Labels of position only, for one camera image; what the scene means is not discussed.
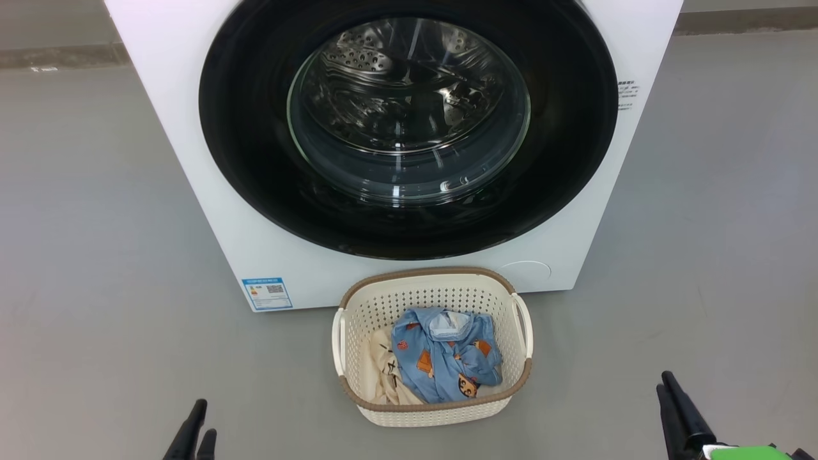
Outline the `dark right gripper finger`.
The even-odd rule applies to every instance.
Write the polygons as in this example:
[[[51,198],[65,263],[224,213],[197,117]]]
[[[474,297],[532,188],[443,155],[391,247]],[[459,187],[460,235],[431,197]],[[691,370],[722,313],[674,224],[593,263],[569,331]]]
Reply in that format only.
[[[665,385],[656,387],[658,402],[660,403],[660,417],[662,422],[664,442],[667,458],[672,460],[690,459],[686,450],[686,432],[678,414],[677,405]]]
[[[715,434],[707,424],[692,399],[681,388],[677,378],[672,372],[662,372],[662,384],[672,394],[677,405],[677,410],[681,423],[683,423],[684,433],[686,433],[686,450],[690,456],[695,456],[692,451],[692,443],[718,443]]]

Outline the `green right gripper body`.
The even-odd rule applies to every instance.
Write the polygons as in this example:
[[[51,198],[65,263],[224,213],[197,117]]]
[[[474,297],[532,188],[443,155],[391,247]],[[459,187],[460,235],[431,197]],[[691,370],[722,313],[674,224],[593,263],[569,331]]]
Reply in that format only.
[[[692,443],[695,459],[813,459],[814,457],[801,448],[785,452],[776,445],[725,445],[724,443]]]

